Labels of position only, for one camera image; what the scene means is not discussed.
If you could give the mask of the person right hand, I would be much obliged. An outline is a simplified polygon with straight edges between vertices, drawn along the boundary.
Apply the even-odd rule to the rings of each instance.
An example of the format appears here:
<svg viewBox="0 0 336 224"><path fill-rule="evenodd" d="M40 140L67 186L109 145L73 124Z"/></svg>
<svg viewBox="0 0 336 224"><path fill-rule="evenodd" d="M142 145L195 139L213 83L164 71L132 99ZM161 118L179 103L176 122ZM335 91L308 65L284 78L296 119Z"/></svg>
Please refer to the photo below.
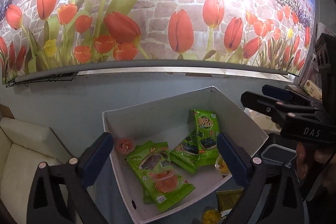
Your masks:
<svg viewBox="0 0 336 224"><path fill-rule="evenodd" d="M335 151L315 149L299 142L296 154L299 191L303 199L319 186L335 192Z"/></svg>

